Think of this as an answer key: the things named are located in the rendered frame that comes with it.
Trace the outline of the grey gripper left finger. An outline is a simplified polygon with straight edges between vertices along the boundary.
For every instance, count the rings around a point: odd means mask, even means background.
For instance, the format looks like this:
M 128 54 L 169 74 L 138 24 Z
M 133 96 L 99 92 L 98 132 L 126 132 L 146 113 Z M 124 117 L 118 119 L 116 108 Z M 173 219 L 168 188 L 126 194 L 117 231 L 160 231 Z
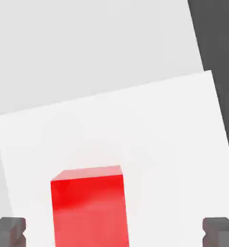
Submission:
M 0 247 L 26 247 L 25 230 L 25 218 L 0 218 Z

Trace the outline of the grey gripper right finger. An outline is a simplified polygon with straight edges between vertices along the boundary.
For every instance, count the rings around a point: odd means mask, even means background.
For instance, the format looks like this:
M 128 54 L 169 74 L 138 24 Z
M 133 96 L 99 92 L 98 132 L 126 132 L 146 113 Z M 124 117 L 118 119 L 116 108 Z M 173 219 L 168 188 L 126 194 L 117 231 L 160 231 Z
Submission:
M 202 247 L 229 247 L 228 218 L 204 218 L 202 229 L 205 232 Z

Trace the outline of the small red cube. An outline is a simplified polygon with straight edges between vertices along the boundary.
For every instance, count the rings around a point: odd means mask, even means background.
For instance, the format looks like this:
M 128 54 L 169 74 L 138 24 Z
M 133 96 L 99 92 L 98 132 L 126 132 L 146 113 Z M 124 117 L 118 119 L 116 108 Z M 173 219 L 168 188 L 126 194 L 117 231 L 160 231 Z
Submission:
M 119 165 L 64 170 L 51 197 L 55 247 L 129 247 Z

